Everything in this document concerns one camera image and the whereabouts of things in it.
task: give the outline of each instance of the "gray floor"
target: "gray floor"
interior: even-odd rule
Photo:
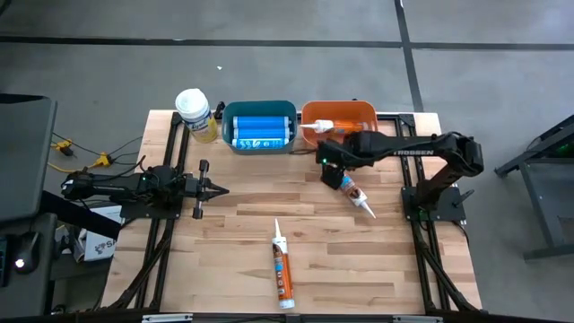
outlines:
[[[568,0],[404,0],[404,9],[413,41],[574,41]],[[392,0],[14,0],[0,32],[400,40]],[[380,111],[413,111],[401,49],[2,44],[0,62],[0,92],[58,100],[57,132],[97,151],[140,135],[149,109],[172,109],[189,87],[203,89],[212,103],[286,99],[300,107],[359,98]],[[574,52],[415,50],[414,62],[425,111],[439,113],[443,130],[483,144],[487,171],[460,186],[476,190],[465,209],[484,308],[572,320],[574,257],[522,259],[544,246],[542,234],[522,179],[498,179],[492,170],[572,114]],[[79,155],[50,160],[69,168],[92,162]],[[57,191],[63,177],[48,170],[46,188]]]

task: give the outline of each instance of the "tube label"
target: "tube label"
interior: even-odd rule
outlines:
[[[345,175],[343,177],[343,182],[341,183],[341,187],[339,187],[341,191],[351,199],[352,203],[355,206],[361,205],[362,202],[367,200],[367,196],[363,193],[357,186],[352,179]]]
[[[281,247],[279,247],[277,244],[273,245],[273,255],[279,301],[290,300],[293,298],[293,287],[291,285],[289,257],[286,253],[283,253]]]

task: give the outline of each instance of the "wooden tabletop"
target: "wooden tabletop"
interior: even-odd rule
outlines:
[[[144,166],[162,164],[171,114],[169,110],[150,111],[140,151],[140,157],[146,155]],[[440,133],[436,114],[414,115],[419,135]],[[396,134],[394,125],[385,121],[379,123],[379,131]],[[295,147],[303,146],[298,137]],[[296,301],[293,312],[423,313],[413,236],[399,195],[404,185],[399,160],[386,158],[372,168],[350,173],[369,197],[378,217],[372,219],[319,180],[320,167],[314,158],[314,154],[239,156],[221,138],[209,144],[190,139],[186,171],[197,173],[199,160],[206,159],[210,162],[208,177],[230,193],[204,204],[200,221],[191,217],[195,201],[187,199],[184,204],[171,242],[161,310],[282,312],[271,250],[277,217],[289,245]],[[444,165],[432,157],[423,158],[423,163],[428,177]],[[103,306],[115,301],[140,269],[149,227],[150,221],[141,219],[120,233]],[[452,223],[437,223],[437,233],[445,270],[480,308],[464,235]],[[434,275],[429,278],[438,304],[436,279]]]

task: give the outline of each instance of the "box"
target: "box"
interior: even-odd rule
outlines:
[[[233,147],[233,117],[266,117],[278,116],[288,117],[291,123],[289,129],[293,135],[281,149],[254,149],[241,150]],[[288,153],[293,148],[293,142],[297,136],[297,110],[295,106],[287,100],[269,100],[269,101],[240,101],[232,102],[223,110],[222,117],[222,137],[223,141],[236,154],[256,155],[256,154],[281,154]]]

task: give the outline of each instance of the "caulk tube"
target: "caulk tube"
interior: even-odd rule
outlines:
[[[355,206],[359,206],[367,210],[369,214],[374,217],[375,219],[377,216],[373,213],[370,209],[369,205],[367,204],[367,196],[360,188],[357,188],[357,185],[354,181],[349,177],[348,174],[344,174],[343,182],[341,183],[341,187],[339,187],[343,194],[345,194],[349,199],[352,201]]]
[[[291,283],[291,270],[289,268],[289,256],[287,252],[287,239],[281,236],[279,223],[275,219],[275,238],[273,243],[273,258],[275,278],[277,279],[277,293],[279,295],[279,307],[292,309],[295,307],[293,299],[293,285]]]

